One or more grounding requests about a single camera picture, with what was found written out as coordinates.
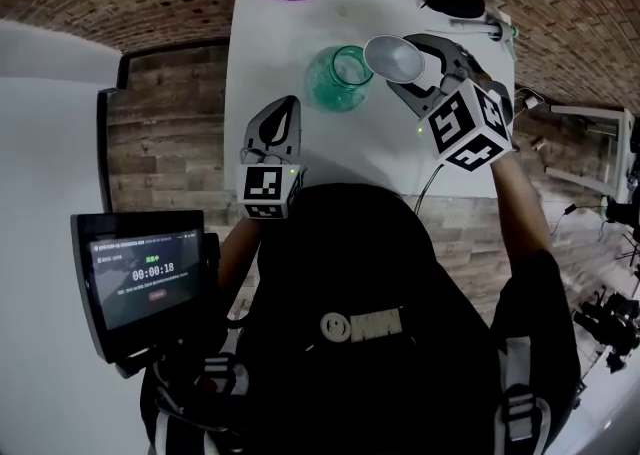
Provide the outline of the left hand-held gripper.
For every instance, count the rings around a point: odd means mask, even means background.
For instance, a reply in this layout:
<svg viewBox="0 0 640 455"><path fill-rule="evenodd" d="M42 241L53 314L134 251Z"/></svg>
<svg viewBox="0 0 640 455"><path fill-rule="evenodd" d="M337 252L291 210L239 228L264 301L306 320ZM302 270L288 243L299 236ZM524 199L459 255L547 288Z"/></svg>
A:
<svg viewBox="0 0 640 455"><path fill-rule="evenodd" d="M300 146L301 104L296 96L269 103L248 123L236 172L237 200L248 218L288 217L306 168L284 157L298 156Z"/></svg>

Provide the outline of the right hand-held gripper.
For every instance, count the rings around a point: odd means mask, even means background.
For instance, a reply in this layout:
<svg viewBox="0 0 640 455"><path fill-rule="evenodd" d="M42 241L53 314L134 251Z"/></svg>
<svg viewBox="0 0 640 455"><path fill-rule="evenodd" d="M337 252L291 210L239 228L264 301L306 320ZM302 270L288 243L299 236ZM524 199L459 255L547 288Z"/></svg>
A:
<svg viewBox="0 0 640 455"><path fill-rule="evenodd" d="M474 172L512 150L503 109L479 87L479 65L458 43L417 33L403 39L440 63L441 82L461 82L448 95L439 87L387 81L387 86L422 120L419 131L439 164Z"/></svg>

